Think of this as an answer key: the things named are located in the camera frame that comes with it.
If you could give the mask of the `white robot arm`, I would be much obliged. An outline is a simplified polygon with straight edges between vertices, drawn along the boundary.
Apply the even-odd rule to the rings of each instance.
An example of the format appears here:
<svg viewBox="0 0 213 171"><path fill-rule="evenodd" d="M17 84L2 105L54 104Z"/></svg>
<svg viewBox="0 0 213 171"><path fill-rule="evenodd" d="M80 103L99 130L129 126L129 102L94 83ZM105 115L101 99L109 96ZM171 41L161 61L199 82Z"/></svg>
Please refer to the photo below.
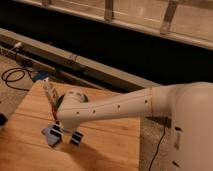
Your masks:
<svg viewBox="0 0 213 171"><path fill-rule="evenodd" d="M85 102L69 90L57 111L63 128L127 117L168 117L172 120L168 171L213 171L213 83L158 86Z"/></svg>

